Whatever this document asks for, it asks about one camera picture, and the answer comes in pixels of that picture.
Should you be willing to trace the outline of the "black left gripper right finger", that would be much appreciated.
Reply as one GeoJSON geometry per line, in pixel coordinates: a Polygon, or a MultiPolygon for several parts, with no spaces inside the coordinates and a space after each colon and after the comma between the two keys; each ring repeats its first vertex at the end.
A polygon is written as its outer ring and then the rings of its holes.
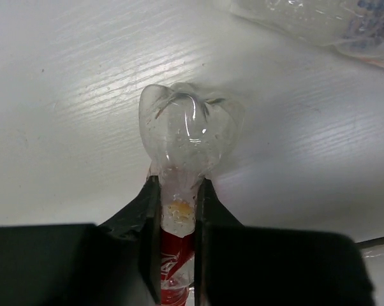
{"type": "Polygon", "coordinates": [[[245,226],[208,179],[196,209],[196,305],[372,304],[373,284],[349,237],[245,226]]]}

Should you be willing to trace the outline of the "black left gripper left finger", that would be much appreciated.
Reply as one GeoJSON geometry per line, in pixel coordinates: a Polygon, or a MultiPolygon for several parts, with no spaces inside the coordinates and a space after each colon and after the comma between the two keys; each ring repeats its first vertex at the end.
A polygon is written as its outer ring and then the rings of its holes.
{"type": "Polygon", "coordinates": [[[0,226],[0,305],[157,305],[160,187],[100,225],[0,226]]]}

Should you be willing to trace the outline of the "small red label bottle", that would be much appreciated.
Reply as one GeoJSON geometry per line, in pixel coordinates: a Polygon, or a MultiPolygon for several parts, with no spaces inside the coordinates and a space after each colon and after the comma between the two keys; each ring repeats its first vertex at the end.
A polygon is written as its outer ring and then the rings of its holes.
{"type": "Polygon", "coordinates": [[[185,305],[194,281],[198,190],[234,149],[244,107],[220,92],[176,83],[146,86],[138,121],[161,188],[161,304],[185,305]]]}

